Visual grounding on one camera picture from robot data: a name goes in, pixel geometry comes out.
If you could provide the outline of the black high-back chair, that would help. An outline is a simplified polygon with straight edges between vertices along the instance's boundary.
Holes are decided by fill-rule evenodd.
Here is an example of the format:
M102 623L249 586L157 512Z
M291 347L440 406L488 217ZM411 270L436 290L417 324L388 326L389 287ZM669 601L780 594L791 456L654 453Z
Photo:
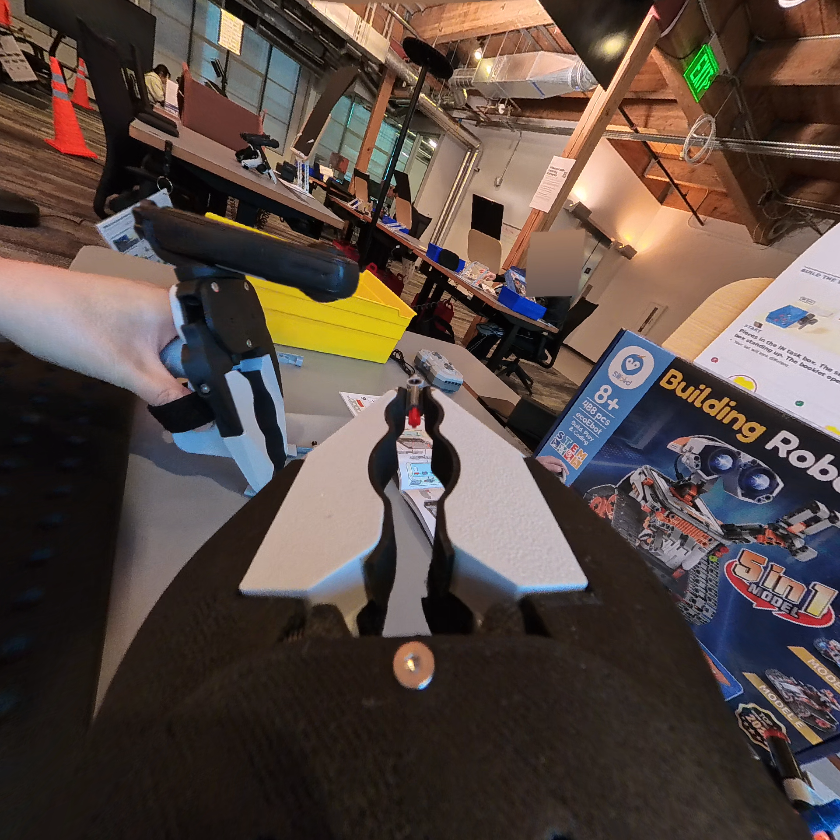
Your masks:
M100 218L150 196L161 186L162 157L130 136L135 118L117 46L96 34L80 18L78 45L98 104L106 138L106 161L93 200Z

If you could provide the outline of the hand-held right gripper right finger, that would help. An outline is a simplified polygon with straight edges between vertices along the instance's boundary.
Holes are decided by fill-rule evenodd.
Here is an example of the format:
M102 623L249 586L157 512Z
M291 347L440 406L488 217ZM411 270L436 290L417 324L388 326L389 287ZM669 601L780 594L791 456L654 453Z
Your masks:
M583 591L588 580L531 466L510 443L440 391L423 389L437 502L426 617L478 617L500 601Z

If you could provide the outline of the white paper sign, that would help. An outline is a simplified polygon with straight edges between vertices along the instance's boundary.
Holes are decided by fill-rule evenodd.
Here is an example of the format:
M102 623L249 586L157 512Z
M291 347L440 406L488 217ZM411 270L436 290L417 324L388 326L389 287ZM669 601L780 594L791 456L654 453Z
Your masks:
M542 180L532 196L530 208L541 213L547 213L552 208L561 189L566 183L575 160L555 155L549 164Z

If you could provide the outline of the white printed card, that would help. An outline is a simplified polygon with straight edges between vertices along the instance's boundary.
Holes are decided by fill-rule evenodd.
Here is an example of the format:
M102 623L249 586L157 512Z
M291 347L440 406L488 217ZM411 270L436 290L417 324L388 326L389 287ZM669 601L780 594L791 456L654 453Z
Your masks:
M839 435L839 226L747 306L695 363Z

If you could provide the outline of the black floor lamp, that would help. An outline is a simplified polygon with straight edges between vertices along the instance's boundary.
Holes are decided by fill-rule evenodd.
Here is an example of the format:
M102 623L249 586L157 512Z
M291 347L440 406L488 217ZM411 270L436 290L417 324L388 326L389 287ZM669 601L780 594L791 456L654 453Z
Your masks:
M377 224L382 214L383 205L385 203L385 199L389 191L389 186L391 184L392 177L396 171L396 166L408 130L410 129L413 115L417 110L417 103L421 96L421 93L423 92L424 81L427 76L427 73L431 71L432 75L435 78L439 79L440 81L447 81L449 78L452 77L454 72L454 68L447 61L446 57L439 53L435 47L432 47L431 45L425 43L420 38L407 36L402 42L402 47L406 53L407 58L419 67L419 73L416 80L416 84L414 85L411 101L408 105L408 110L402 123L401 131L399 133L397 141L395 142L392 157L389 160L389 164L386 167L384 177L382 179L380 194L376 199L376 202L373 207L371 223L365 233L364 241L360 242L359 244L360 270L364 270L369 264L369 254L371 252L371 242L373 239L373 234L377 228Z

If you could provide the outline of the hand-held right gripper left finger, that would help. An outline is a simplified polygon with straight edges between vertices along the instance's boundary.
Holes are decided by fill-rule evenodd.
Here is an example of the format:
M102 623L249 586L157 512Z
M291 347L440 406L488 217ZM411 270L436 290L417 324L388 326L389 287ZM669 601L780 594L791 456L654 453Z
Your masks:
M391 390L303 461L239 585L243 595L333 604L382 621L396 575L392 504L403 389Z

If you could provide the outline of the printed paper card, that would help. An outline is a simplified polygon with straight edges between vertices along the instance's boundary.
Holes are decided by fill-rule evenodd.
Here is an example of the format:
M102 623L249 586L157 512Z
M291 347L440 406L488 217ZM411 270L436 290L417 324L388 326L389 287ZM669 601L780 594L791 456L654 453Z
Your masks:
M139 204L140 202L137 202L110 217L102 219L96 225L96 228L106 244L121 254L168 265L164 259L155 254L149 243L139 236L134 228L133 211Z

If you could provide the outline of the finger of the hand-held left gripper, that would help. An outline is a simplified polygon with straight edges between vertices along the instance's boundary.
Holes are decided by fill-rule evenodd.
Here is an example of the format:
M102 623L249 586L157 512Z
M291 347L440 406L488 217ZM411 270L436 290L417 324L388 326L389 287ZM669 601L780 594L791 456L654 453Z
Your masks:
M247 479L253 494L256 494L272 480L275 466L268 454L265 436L257 422L251 384L239 371L226 373L225 381L234 399L234 407L243 432L238 436L224 437L224 442Z
M275 356L246 358L241 373L254 396L255 420L275 471L287 462L287 423L279 364Z

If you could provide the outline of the black round base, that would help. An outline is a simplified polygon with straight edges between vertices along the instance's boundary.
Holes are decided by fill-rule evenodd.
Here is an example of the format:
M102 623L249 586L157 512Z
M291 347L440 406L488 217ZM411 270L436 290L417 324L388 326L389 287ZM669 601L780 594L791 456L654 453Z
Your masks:
M1 189L0 224L13 228L36 228L40 224L39 207L23 196Z

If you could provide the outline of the person's left forearm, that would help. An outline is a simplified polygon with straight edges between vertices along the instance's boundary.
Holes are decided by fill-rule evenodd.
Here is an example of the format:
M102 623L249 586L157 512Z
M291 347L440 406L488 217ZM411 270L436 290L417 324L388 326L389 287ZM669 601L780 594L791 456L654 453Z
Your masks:
M97 281L68 269L2 258L1 334L40 359L90 374L88 323Z

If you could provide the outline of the tan chair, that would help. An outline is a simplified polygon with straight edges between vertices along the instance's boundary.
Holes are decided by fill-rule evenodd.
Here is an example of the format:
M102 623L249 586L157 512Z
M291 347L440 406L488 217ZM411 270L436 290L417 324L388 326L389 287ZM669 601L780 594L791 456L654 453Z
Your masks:
M498 238L471 228L468 232L467 256L470 262L476 262L498 275L502 262L502 246Z

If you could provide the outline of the black device on stand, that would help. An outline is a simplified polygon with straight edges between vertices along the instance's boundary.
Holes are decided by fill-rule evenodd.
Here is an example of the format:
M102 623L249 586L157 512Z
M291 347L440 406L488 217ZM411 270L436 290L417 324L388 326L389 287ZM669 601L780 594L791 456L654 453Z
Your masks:
M237 162L248 170L256 171L262 175L269 175L275 182L277 178L267 159L266 149L279 149L279 142L265 133L242 132L239 136L246 142L246 147L236 151L235 158Z

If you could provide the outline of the wooden post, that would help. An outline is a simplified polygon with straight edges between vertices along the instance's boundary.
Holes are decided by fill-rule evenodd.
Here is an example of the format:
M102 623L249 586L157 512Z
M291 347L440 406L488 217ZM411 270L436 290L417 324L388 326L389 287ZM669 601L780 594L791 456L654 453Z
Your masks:
M609 87L605 90L602 87L595 89L580 121L576 124L570 141L563 151L564 157L574 162L560 187L558 195L554 198L550 210L547 212L538 209L531 210L508 254L503 266L505 270L511 266L525 267L526 252L531 236L534 233L550 230L572 187L583 172L586 163L607 129L612 116L622 104L632 82L648 59L660 35L658 16L654 6L651 6Z

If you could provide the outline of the grey desk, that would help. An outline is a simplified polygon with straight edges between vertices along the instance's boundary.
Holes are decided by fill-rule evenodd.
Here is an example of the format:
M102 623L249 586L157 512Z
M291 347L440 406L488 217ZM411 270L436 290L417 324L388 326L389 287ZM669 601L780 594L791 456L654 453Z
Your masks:
M174 280L171 267L100 246L81 248L70 269L147 280L159 287ZM414 333L404 335L396 346L407 362L413 362L422 346L439 344L439 352L465 377L453 400L516 444L476 395L514 404L519 395L466 350L441 342L426 345L424 337ZM380 364L286 345L276 349L302 357L301 367L280 366L288 433L294 445L320 443L349 422L350 410L341 392L382 395L405 381L403 370L393 360ZM153 420L145 403L136 404L97 707L151 608L183 565L246 504L244 491L245 481L233 460L182 452ZM384 635L428 635L421 597L426 594L431 544L393 485L386 492L394 508L398 555Z

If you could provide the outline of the black office chair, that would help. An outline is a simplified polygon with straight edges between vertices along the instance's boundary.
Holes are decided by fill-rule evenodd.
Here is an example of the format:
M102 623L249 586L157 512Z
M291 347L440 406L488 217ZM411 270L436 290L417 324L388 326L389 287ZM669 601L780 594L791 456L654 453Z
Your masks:
M519 328L517 335L508 342L497 363L491 369L498 375L516 375L532 395L533 378L522 369L522 361L537 364L548 370L553 367L563 341L598 309L598 305L585 297L573 301L572 297L539 298L546 312L543 320L557 327L558 332Z

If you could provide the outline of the person's left hand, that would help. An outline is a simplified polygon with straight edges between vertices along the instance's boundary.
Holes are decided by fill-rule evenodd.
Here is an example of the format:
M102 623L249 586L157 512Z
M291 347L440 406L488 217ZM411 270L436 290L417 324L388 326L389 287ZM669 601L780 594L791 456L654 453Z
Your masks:
M176 338L169 292L144 280L94 275L88 373L122 387L150 406L162 406L187 389L161 362Z

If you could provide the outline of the long background table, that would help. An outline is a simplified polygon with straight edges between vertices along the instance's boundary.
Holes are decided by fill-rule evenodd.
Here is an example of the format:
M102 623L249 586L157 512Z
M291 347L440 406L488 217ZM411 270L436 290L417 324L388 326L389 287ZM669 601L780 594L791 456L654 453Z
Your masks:
M560 329L558 327L549 324L542 319L529 318L510 309L509 307L506 307L498 300L498 296L495 292L488 291L481 286L476 286L474 283L462 277L459 273L438 264L433 257L428 255L424 247L416 243L414 239L401 236L382 222L378 222L376 227L378 232L388 236L398 245L408 248L415 257L419 258L423 261L423 263L429 265L432 270L436 270L441 273L447 278L448 283L453 284L463 292L470 294L472 299L467 301L467 305L474 310L475 314L479 314L484 311L483 309L476 309L476 307L484 306L485 308L492 309L494 312L499 313L498 317L500 319L504 319L517 329L530 329L541 333L559 333Z

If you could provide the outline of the blue toy robot box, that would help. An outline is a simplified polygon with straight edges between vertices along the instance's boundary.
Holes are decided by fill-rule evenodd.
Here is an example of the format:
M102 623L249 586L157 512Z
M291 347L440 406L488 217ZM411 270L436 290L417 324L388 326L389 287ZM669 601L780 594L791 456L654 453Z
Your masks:
M635 333L535 451L661 580L741 730L838 754L838 442Z

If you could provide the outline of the black and red toy part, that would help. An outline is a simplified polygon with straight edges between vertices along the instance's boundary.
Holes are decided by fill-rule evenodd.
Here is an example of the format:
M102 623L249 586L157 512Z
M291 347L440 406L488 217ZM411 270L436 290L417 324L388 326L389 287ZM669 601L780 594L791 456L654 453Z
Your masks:
M805 779L785 733L778 727L766 728L763 740L770 752L782 789L814 839L834 838L839 827L839 800L817 803L813 788Z

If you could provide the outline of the yellow plastic bin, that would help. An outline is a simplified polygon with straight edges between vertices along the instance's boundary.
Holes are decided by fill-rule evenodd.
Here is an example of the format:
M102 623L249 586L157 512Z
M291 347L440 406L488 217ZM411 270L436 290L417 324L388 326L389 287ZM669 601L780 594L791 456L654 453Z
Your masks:
M248 276L276 344L384 363L415 312L366 270L351 298L317 302L303 292Z

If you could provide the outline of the black board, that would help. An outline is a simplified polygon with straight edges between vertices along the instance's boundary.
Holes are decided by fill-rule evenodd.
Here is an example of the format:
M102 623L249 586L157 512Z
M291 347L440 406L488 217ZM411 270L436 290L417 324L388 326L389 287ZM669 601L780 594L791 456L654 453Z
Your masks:
M501 240L505 206L480 194L473 193L469 229Z

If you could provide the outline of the white instruction booklet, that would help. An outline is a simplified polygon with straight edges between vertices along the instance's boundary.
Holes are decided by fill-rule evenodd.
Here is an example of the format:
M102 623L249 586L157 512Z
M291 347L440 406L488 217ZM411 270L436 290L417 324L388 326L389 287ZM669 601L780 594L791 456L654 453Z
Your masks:
M434 540L438 499L443 495L442 483L432 470L433 441L421 418L417 427L405 425L396 441L398 474L395 482L402 497L421 523L430 542Z

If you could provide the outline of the silver air duct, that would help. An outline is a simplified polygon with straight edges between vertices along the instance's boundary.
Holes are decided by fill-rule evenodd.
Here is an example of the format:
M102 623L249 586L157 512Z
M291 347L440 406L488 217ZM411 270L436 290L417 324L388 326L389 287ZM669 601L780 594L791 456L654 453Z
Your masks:
M549 51L484 57L474 67L455 70L448 80L453 91L474 90L489 99L547 99L598 85L578 56Z

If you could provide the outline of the green exit sign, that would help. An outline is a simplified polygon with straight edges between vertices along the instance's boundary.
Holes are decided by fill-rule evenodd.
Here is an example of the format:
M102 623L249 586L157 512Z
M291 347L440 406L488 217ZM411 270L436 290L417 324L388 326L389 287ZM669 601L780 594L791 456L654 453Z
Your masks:
M695 102L706 95L720 71L719 61L709 43L701 45L683 70L683 78Z

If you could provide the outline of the background desk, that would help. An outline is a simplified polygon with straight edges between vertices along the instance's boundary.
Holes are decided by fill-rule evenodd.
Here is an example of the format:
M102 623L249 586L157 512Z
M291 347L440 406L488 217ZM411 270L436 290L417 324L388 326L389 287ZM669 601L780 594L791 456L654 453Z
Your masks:
M309 219L341 228L343 221L308 193L299 193L285 182L273 183L269 177L243 168L235 152L191 129L181 127L177 137L168 135L140 120L129 126L129 135L154 148L172 146L172 155L190 166L214 190L239 201L236 216L241 224L252 225L259 209L290 219Z

